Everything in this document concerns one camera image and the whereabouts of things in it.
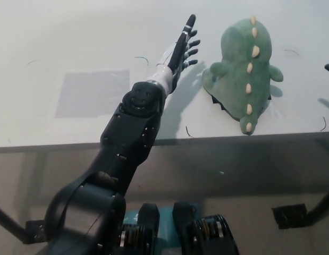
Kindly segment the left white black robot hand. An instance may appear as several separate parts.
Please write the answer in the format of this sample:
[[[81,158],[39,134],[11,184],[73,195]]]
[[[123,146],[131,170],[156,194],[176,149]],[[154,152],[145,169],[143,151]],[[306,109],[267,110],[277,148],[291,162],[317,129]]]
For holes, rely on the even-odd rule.
[[[196,59],[189,59],[198,53],[197,46],[200,44],[199,39],[191,40],[197,34],[193,28],[195,21],[196,16],[190,15],[177,41],[165,51],[150,78],[164,89],[166,95],[175,90],[182,71],[198,63]]]

